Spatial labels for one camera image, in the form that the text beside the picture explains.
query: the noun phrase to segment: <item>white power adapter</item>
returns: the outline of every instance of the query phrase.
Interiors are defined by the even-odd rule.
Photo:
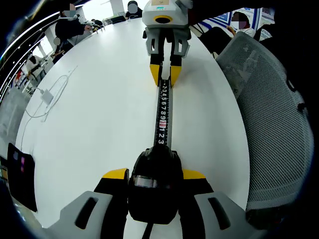
[[[53,95],[48,90],[45,90],[44,92],[41,92],[41,93],[42,93],[41,99],[43,100],[43,102],[49,105],[53,99]]]

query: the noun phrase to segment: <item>gray mesh chair back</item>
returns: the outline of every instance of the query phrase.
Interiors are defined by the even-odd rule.
[[[237,99],[250,157],[247,210],[292,202],[311,164],[314,141],[303,98],[263,45],[239,32],[217,57]]]

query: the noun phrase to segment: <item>white charging cable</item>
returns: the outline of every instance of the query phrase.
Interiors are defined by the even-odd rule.
[[[25,109],[25,112],[26,112],[27,115],[30,117],[30,119],[26,122],[26,124],[25,124],[25,126],[24,126],[24,130],[23,130],[23,134],[22,134],[22,138],[21,138],[21,147],[20,147],[20,150],[21,150],[21,151],[22,151],[22,143],[23,143],[23,138],[24,138],[24,133],[25,133],[26,126],[27,126],[28,123],[31,121],[31,119],[33,119],[33,118],[40,118],[40,117],[43,117],[43,116],[47,116],[47,115],[49,114],[50,110],[55,106],[55,104],[56,104],[56,103],[58,102],[58,100],[60,99],[60,97],[61,97],[61,95],[62,95],[62,93],[63,93],[63,91],[64,91],[64,89],[65,89],[65,87],[66,87],[66,85],[67,85],[67,83],[68,83],[68,81],[69,81],[69,77],[72,75],[72,73],[75,71],[75,69],[76,69],[77,67],[78,67],[78,66],[76,66],[76,67],[71,71],[71,73],[70,73],[69,75],[62,75],[62,76],[60,76],[60,77],[54,82],[54,84],[51,86],[51,88],[50,88],[49,90],[46,90],[46,91],[49,92],[50,90],[52,90],[52,88],[55,86],[55,84],[56,84],[62,77],[66,77],[66,81],[65,81],[64,85],[60,88],[60,90],[59,90],[58,93],[57,93],[57,95],[58,95],[57,99],[54,101],[54,103],[52,104],[52,106],[49,108],[49,110],[48,110],[47,112],[45,112],[45,113],[42,114],[42,115],[35,116],[35,114],[37,113],[37,111],[40,109],[42,103],[45,102],[44,100],[42,100],[41,104],[38,106],[38,108],[36,109],[36,111],[34,112],[33,115],[29,114],[29,112]],[[36,90],[36,89],[40,90],[42,96],[43,96],[43,94],[45,94],[45,92],[46,92],[46,91],[44,91],[44,90],[42,90],[42,89],[40,89],[40,88],[37,88],[37,87],[35,87],[34,89],[35,89],[35,90]]]
[[[61,95],[62,95],[62,93],[63,93],[63,91],[64,91],[64,89],[65,89],[65,87],[66,87],[66,85],[68,84],[68,81],[69,81],[69,77],[72,75],[72,73],[75,71],[75,69],[77,68],[78,66],[76,66],[74,69],[73,69],[73,71],[69,74],[69,75],[62,75],[62,76],[60,76],[55,82],[54,82],[54,84],[51,86],[51,88],[49,89],[49,90],[42,90],[42,89],[40,89],[40,88],[35,88],[35,89],[38,89],[38,90],[40,90],[40,92],[41,92],[41,98],[42,98],[42,102],[45,102],[47,105],[49,105],[50,103],[51,103],[51,101],[52,101],[52,99],[53,99],[53,95],[50,93],[50,91],[52,90],[52,88],[55,86],[55,84],[62,78],[62,77],[66,77],[66,81],[65,81],[65,83],[64,83],[64,85],[60,88],[60,90],[58,91],[58,93],[57,93],[57,95],[58,95],[58,97],[57,97],[57,99],[54,101],[54,103],[52,104],[52,106],[49,108],[49,110],[47,111],[47,112],[45,112],[44,114],[42,114],[42,115],[39,115],[39,116],[32,116],[31,114],[29,114],[29,112],[25,109],[25,112],[27,113],[27,115],[29,116],[29,117],[31,117],[31,118],[40,118],[40,117],[43,117],[43,116],[45,116],[45,115],[47,115],[49,112],[50,112],[50,110],[55,106],[55,104],[58,102],[58,100],[60,99],[60,97],[61,97]]]

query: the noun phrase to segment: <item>window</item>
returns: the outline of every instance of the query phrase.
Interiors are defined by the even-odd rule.
[[[42,55],[42,53],[41,53],[39,47],[37,47],[37,46],[33,49],[32,55],[33,55],[33,56],[38,56],[38,57],[43,58],[43,55]]]
[[[46,55],[50,54],[54,50],[46,36],[41,41],[41,46]]]
[[[91,0],[83,5],[84,17],[90,21],[96,19],[102,21],[112,17],[113,11],[110,0]]]

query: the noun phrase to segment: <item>white table surface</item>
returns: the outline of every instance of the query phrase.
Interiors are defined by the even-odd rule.
[[[150,69],[141,19],[108,25],[67,52],[40,85],[49,89],[61,76],[68,84],[46,121],[24,114],[16,146],[35,160],[36,218],[43,227],[85,191],[93,191],[108,171],[127,167],[154,141],[158,88]],[[249,190],[245,128],[225,76],[199,39],[192,35],[188,56],[173,88],[172,149],[183,168],[203,173],[243,209]],[[170,45],[163,77],[168,77]],[[51,90],[57,94],[62,77]],[[27,110],[39,107],[36,91]],[[45,112],[42,104],[35,115]],[[125,238],[141,238],[146,224],[127,217]],[[181,238],[179,216],[155,225],[152,238]]]

